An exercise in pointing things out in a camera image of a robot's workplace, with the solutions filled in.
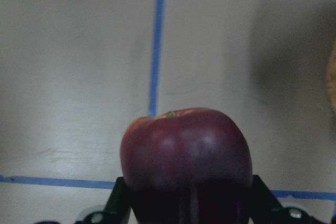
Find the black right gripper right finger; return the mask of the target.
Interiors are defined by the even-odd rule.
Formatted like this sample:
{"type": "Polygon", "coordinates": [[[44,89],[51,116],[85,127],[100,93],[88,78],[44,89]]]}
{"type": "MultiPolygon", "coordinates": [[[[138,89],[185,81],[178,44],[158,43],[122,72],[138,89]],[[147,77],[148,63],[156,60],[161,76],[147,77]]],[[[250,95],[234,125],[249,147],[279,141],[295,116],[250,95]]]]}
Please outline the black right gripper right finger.
{"type": "Polygon", "coordinates": [[[289,210],[281,205],[258,175],[253,175],[250,218],[256,224],[291,222],[289,210]]]}

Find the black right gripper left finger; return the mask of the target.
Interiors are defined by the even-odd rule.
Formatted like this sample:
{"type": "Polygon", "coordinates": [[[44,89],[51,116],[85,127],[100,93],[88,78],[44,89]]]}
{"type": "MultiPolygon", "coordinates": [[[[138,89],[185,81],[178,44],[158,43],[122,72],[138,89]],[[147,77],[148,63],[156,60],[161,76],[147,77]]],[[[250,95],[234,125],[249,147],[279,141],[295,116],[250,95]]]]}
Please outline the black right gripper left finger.
{"type": "Polygon", "coordinates": [[[103,209],[102,223],[128,224],[131,212],[128,187],[123,177],[118,177],[103,209]]]}

